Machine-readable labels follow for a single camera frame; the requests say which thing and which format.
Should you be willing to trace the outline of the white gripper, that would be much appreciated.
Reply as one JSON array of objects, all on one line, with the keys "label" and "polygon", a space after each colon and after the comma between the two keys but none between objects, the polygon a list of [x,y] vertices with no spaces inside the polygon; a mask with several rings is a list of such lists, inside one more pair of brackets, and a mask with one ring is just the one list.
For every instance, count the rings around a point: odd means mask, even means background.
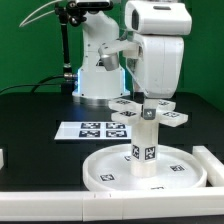
[{"label": "white gripper", "polygon": [[98,52],[107,71],[118,68],[120,51],[126,58],[127,70],[147,97],[143,102],[143,118],[154,120],[158,106],[155,98],[171,98],[176,91],[184,41],[175,36],[134,33],[126,40],[103,43]]}]

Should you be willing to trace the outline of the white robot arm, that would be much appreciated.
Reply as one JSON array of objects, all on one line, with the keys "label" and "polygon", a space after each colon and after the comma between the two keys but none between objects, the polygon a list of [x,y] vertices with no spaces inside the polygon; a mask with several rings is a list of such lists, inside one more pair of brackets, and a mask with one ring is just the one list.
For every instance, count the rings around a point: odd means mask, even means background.
[{"label": "white robot arm", "polygon": [[104,42],[98,49],[108,71],[118,68],[118,54],[144,93],[143,117],[153,120],[158,101],[176,91],[184,52],[183,37],[192,19],[185,5],[176,0],[128,0],[124,23],[133,34]]}]

